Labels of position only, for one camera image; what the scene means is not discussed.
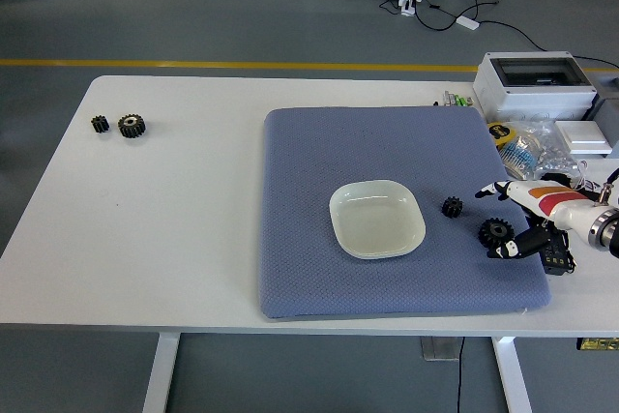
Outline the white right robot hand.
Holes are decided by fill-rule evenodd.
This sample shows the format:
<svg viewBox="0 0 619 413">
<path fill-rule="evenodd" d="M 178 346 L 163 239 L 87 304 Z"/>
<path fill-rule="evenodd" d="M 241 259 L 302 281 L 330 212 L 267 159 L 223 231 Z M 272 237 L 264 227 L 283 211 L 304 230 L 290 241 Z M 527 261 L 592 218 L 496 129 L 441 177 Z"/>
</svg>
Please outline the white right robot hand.
<svg viewBox="0 0 619 413">
<path fill-rule="evenodd" d="M 547 220 L 562 231 L 573 231 L 584 243 L 595 249 L 609 245 L 604 231 L 610 217 L 603 205 L 555 181 L 501 181 L 483 187 L 475 196 L 497 194 L 501 200 L 511 199 L 533 216 Z M 530 227 L 507 243 L 490 249 L 490 258 L 522 258 L 532 255 L 549 242 L 542 228 Z"/>
</svg>

